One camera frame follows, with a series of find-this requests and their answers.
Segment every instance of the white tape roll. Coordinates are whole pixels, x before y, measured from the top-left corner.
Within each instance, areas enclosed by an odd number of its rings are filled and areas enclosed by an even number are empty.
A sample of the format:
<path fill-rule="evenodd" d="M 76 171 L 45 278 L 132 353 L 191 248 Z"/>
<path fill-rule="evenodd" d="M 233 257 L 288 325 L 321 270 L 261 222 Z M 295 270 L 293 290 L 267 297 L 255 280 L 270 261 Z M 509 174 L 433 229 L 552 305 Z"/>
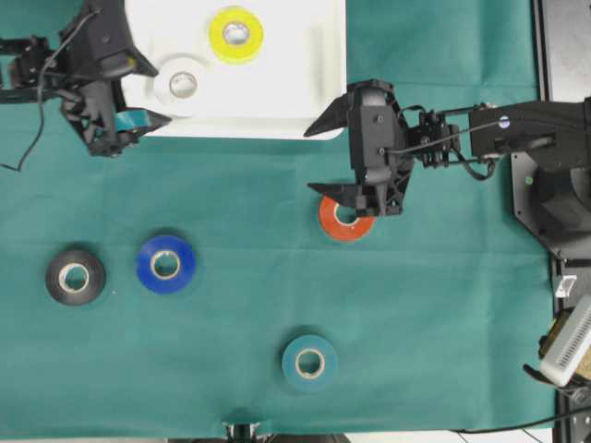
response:
<path fill-rule="evenodd" d="M 175 58 L 160 68 L 154 80 L 154 93 L 166 108 L 166 113 L 177 117 L 193 117 L 204 111 L 203 97 L 209 87 L 207 68 L 192 58 Z"/>

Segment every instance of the yellow tape roll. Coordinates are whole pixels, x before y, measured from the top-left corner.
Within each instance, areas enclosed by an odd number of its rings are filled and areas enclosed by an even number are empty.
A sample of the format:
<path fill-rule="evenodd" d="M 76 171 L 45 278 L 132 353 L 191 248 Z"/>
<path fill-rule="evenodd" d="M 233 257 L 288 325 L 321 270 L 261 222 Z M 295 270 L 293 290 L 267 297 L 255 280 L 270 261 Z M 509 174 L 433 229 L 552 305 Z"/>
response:
<path fill-rule="evenodd" d="M 243 7 L 228 7 L 211 21 L 211 48 L 226 63 L 249 62 L 257 56 L 263 40 L 259 19 Z"/>

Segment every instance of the black tape roll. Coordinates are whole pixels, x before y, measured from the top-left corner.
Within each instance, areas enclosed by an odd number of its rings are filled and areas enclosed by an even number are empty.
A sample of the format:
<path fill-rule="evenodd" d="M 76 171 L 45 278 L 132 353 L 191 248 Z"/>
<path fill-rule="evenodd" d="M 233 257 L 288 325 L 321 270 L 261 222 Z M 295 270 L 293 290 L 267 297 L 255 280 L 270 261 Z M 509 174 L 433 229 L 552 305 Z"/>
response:
<path fill-rule="evenodd" d="M 80 288 L 66 283 L 68 270 L 79 268 L 85 279 Z M 87 251 L 72 250 L 58 254 L 45 273 L 45 287 L 49 294 L 62 305 L 86 305 L 98 297 L 104 288 L 105 271 L 97 257 Z"/>

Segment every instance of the teal tablecloth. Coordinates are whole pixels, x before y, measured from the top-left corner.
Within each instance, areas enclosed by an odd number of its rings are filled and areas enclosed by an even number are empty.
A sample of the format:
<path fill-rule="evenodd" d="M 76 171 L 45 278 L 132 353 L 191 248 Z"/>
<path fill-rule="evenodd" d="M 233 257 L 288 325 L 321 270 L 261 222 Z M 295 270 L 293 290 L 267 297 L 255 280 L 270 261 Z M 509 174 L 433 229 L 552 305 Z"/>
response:
<path fill-rule="evenodd" d="M 5 0 L 5 38 L 55 35 L 76 0 Z M 394 82 L 436 109 L 537 96 L 528 0 L 351 0 L 349 80 Z M 416 170 L 403 217 L 338 245 L 306 183 L 352 177 L 334 141 L 146 138 L 89 158 L 48 106 L 23 175 L 0 172 L 0 437 L 219 436 L 222 420 L 318 433 L 511 425 L 552 413 L 531 381 L 549 325 L 546 254 L 511 213 L 509 165 L 479 184 L 461 168 Z M 37 128 L 0 109 L 2 161 Z M 141 243 L 180 232 L 199 255 L 181 294 L 134 275 Z M 86 246 L 104 295 L 75 309 L 45 291 L 50 258 Z M 282 348 L 333 343 L 336 384 L 302 395 Z"/>

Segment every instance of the robotic arm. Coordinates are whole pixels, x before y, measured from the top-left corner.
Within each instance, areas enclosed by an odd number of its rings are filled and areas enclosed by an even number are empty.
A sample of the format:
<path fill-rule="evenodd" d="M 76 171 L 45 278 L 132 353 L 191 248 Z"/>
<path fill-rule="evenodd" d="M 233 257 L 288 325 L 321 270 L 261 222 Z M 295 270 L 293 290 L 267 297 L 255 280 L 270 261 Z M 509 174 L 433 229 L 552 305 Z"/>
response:
<path fill-rule="evenodd" d="M 417 126 L 410 127 L 406 122 L 407 111 L 419 111 Z M 459 114 L 468 115 L 469 129 L 460 131 L 447 123 L 447 117 Z M 355 209 L 358 217 L 368 217 L 402 213 L 415 162 L 425 168 L 462 165 L 476 180 L 486 180 L 503 155 L 525 152 L 538 165 L 538 174 L 551 176 L 546 183 L 560 177 L 568 181 L 572 170 L 591 167 L 589 125 L 591 100 L 576 104 L 530 102 L 501 108 L 480 104 L 428 112 L 419 105 L 401 108 L 389 83 L 364 81 L 350 85 L 306 133 L 314 136 L 348 127 L 356 182 L 309 186 Z M 470 133 L 472 138 L 474 158 L 469 160 L 461 152 L 463 133 Z M 473 163 L 485 164 L 487 172 L 477 172 Z"/>
<path fill-rule="evenodd" d="M 45 38 L 0 40 L 0 55 L 15 56 L 8 67 L 12 88 L 2 89 L 0 78 L 0 104 L 37 102 L 42 110 L 43 102 L 61 98 L 62 115 L 93 156 L 117 156 L 170 123 L 126 105 L 121 78 L 158 71 L 135 47 L 123 1 L 85 0 L 60 39 L 56 51 Z M 22 160 L 18 168 L 5 167 L 20 171 Z"/>

